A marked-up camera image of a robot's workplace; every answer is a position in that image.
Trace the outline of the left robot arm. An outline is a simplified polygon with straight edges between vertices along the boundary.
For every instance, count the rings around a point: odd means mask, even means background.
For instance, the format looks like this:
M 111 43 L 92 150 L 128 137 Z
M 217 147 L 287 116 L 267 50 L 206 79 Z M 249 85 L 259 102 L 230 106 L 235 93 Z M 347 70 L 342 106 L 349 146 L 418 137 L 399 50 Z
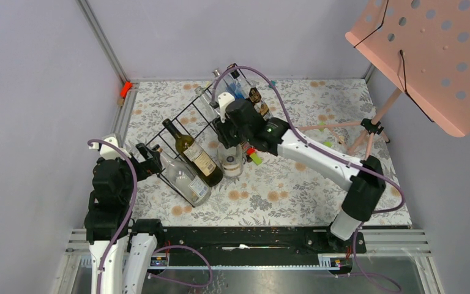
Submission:
M 162 171 L 157 148 L 136 145 L 138 161 L 118 134 L 88 142 L 100 153 L 92 171 L 93 190 L 84 220 L 92 257 L 92 293 L 141 293 L 151 256 L 165 245 L 158 219 L 129 222 L 137 184 Z

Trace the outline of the black wire wine rack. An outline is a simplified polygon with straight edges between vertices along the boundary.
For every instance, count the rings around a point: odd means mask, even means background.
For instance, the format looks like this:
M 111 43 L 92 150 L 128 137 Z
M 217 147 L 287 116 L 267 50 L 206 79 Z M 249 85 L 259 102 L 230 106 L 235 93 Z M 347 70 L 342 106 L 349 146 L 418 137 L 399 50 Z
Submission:
M 150 171 L 162 178 L 193 207 L 202 205 L 211 196 L 212 188 L 223 178 L 237 178 L 244 171 L 244 152 L 249 149 L 248 144 L 227 148 L 219 143 L 219 163 L 216 163 L 177 117 L 165 119 L 162 125 L 162 131 L 174 138 L 173 144 L 158 133 L 157 137 L 164 142 L 165 149 L 158 144 L 151 146 L 148 143 L 138 143 L 135 147 L 145 159 L 144 163 L 151 166 Z

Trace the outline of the short clear glass bottle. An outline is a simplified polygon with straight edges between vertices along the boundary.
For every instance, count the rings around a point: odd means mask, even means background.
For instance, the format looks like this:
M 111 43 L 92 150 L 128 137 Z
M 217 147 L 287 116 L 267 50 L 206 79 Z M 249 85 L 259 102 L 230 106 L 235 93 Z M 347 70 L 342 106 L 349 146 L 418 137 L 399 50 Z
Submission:
M 242 148 L 239 145 L 226 148 L 220 143 L 217 148 L 217 159 L 226 177 L 236 178 L 243 173 L 244 158 Z

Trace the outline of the clear bottle black cap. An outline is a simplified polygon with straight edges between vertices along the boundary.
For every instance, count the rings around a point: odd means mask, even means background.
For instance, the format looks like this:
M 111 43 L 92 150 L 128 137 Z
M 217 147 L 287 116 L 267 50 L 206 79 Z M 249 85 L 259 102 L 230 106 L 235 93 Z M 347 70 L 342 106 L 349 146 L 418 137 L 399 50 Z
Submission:
M 209 199 L 211 188 L 188 164 L 171 157 L 160 145 L 155 145 L 152 149 L 160 154 L 163 176 L 187 202 L 197 207 Z

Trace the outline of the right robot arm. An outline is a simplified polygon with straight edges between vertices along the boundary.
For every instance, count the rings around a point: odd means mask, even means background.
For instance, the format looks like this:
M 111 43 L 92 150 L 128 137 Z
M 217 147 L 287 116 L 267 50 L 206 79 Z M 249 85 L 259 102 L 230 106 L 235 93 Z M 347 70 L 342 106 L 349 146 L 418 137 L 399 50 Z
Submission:
M 258 151 L 295 160 L 345 190 L 341 210 L 326 236 L 329 249 L 344 251 L 358 229 L 379 213 L 376 206 L 386 186 L 390 184 L 396 190 L 400 190 L 400 186 L 384 176 L 377 158 L 360 159 L 337 152 L 302 134 L 290 117 L 265 119 L 252 102 L 236 99 L 230 92 L 217 92 L 224 77 L 239 69 L 238 66 L 226 69 L 211 84 L 209 104 L 220 112 L 219 118 L 214 120 L 219 142 L 226 148 L 248 143 Z

